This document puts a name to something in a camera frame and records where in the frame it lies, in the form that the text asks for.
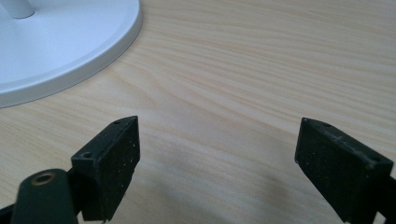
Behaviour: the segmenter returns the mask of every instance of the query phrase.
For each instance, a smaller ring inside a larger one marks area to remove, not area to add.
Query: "table surface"
[[[114,224],[342,223],[293,160],[302,117],[396,161],[395,1],[141,4],[139,37],[105,70],[0,109],[1,207],[132,115],[142,157]]]

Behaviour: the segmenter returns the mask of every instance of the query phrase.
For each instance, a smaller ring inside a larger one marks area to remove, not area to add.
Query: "wood grain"
[[[342,223],[294,163],[301,117],[396,161],[395,1],[141,4],[139,37],[108,68],[0,109],[0,206],[131,115],[142,158],[114,224]]]

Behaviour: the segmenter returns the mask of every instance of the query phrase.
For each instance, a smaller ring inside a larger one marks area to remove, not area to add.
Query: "screw hole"
[[[81,154],[81,156],[83,158],[90,158],[92,156],[92,153],[91,152],[84,152],[84,153]]]
[[[55,176],[55,173],[44,173],[42,175],[37,175],[35,176],[35,178],[32,179],[32,185],[40,186],[48,184],[52,181],[53,178],[55,178]]]

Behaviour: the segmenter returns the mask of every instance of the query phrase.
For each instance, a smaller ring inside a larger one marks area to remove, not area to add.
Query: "white pole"
[[[27,0],[0,0],[0,5],[14,19],[30,17],[35,13],[35,10]]]

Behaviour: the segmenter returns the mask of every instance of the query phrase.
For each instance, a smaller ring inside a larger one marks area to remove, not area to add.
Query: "white lamp base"
[[[139,0],[35,0],[12,19],[0,5],[0,107],[69,88],[114,62],[142,25]]]

